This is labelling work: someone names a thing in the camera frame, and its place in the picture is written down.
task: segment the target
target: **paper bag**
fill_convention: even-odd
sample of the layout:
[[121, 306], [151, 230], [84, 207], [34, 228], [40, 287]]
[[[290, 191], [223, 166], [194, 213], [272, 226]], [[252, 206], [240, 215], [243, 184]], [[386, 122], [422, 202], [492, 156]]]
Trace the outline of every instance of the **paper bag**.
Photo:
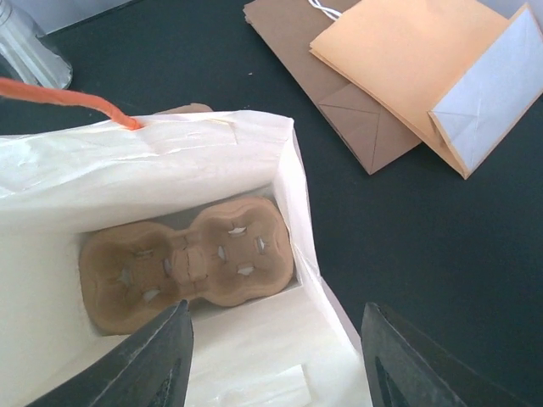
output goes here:
[[[327, 6], [344, 11], [355, 3]], [[387, 109], [309, 54], [311, 40], [333, 22], [307, 0], [256, 0], [244, 12], [369, 174], [420, 143]]]
[[364, 0], [311, 49], [468, 178], [543, 92], [542, 41], [526, 7]]
[[186, 405], [370, 406], [361, 356], [320, 277], [293, 121], [253, 111], [119, 121], [137, 130], [105, 121], [0, 137], [0, 405], [31, 402], [126, 338], [103, 337], [83, 306], [87, 232], [148, 218], [182, 227], [204, 207], [251, 194], [277, 204], [296, 280], [231, 309], [191, 305]]

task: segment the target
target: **black table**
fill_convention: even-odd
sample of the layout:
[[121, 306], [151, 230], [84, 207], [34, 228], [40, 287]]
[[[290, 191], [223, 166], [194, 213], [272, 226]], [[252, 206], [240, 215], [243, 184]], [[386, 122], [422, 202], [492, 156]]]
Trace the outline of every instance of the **black table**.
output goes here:
[[[53, 37], [74, 65], [72, 89], [128, 114], [201, 102], [293, 117], [322, 274], [355, 326], [366, 301], [388, 304], [543, 405], [541, 100], [468, 181], [424, 146], [368, 176], [245, 23], [246, 1], [143, 0]], [[1, 134], [103, 118], [0, 101]]]

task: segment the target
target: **white string handle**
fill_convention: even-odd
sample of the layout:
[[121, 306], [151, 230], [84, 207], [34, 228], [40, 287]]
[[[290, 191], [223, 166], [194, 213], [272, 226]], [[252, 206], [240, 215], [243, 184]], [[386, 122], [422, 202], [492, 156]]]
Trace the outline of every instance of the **white string handle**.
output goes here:
[[341, 13], [338, 10], [334, 10], [333, 8], [329, 8], [329, 7], [324, 7], [319, 0], [308, 0], [308, 1], [311, 6], [321, 10], [331, 20], [335, 21], [339, 17], [341, 17]]

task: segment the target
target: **orange handle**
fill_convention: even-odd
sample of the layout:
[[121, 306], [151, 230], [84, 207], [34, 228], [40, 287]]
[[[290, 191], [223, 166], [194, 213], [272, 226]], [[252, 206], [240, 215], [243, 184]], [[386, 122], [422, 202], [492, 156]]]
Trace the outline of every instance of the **orange handle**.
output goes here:
[[127, 127], [129, 130], [137, 130], [143, 127], [139, 121], [122, 113], [119, 108], [107, 100], [86, 93], [49, 89], [47, 87], [27, 85], [23, 82], [0, 78], [0, 96], [35, 103], [82, 106], [106, 114], [114, 122]]

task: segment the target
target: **white paper bag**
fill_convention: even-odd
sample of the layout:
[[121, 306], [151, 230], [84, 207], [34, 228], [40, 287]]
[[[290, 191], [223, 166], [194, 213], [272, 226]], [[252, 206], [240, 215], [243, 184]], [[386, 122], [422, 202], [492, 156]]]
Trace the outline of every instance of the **white paper bag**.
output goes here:
[[[0, 138], [0, 405], [32, 401], [124, 338], [101, 337], [82, 305], [87, 232], [160, 216], [182, 224], [245, 193], [277, 203], [297, 283], [194, 311], [188, 405], [371, 405], [359, 338], [348, 322], [349, 339], [322, 285], [293, 121], [252, 111], [139, 119], [137, 131], [106, 121]], [[211, 369], [218, 358], [223, 369]]]

